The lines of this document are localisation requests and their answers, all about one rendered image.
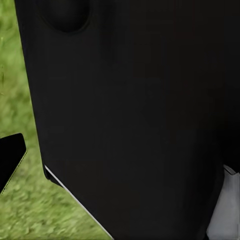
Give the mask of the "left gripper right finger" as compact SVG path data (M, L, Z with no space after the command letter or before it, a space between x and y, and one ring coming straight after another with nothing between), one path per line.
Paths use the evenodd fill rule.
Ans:
M224 151L240 173L240 135L229 133L224 146Z

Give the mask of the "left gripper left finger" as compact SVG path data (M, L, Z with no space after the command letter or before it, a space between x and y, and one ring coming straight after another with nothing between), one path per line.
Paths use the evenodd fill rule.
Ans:
M22 133L0 138L0 193L26 152Z

